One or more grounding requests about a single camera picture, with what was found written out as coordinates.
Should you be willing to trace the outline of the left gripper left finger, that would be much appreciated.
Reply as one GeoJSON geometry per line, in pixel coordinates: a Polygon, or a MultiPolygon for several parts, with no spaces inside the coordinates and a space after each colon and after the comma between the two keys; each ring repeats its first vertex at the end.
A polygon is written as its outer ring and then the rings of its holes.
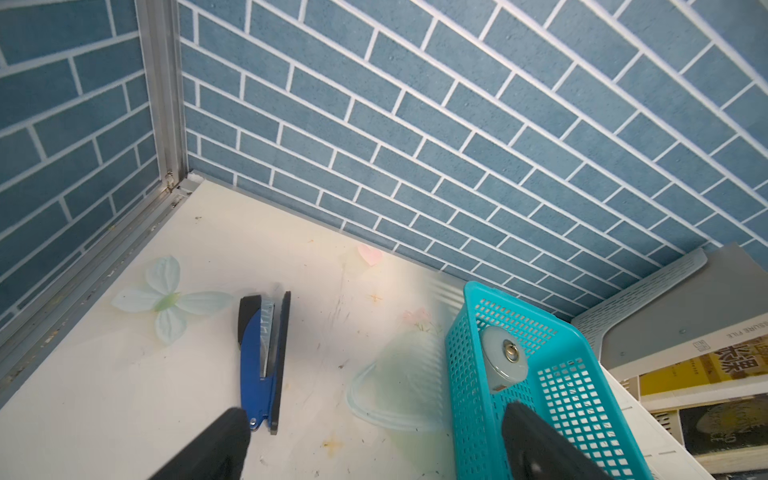
{"type": "Polygon", "coordinates": [[[240,479],[250,439],[246,412],[229,408],[151,479],[240,479]]]}

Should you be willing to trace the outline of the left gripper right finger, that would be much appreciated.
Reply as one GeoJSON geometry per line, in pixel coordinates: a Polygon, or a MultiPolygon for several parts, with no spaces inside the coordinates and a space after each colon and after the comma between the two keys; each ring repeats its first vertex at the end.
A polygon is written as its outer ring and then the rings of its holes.
{"type": "Polygon", "coordinates": [[[501,435],[514,479],[610,479],[593,461],[519,401],[506,406],[501,435]]]}

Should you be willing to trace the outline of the teal plastic basket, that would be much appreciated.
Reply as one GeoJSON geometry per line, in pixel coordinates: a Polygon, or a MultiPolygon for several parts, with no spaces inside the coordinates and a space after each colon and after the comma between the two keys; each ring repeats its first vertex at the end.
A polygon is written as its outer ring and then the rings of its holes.
{"type": "Polygon", "coordinates": [[[584,336],[570,324],[478,282],[464,287],[464,304],[446,337],[455,460],[460,479],[509,479],[502,448],[504,408],[519,401],[615,479],[651,472],[584,336]],[[481,335],[510,333],[529,371],[494,393],[486,380],[481,335]]]}

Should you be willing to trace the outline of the grey-blue tea canister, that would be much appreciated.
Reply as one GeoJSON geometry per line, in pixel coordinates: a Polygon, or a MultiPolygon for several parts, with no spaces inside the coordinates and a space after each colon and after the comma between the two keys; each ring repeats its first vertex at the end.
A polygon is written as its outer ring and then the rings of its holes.
{"type": "Polygon", "coordinates": [[[481,346],[489,389],[499,393],[527,379],[528,359],[521,342],[499,326],[481,333],[481,346]]]}

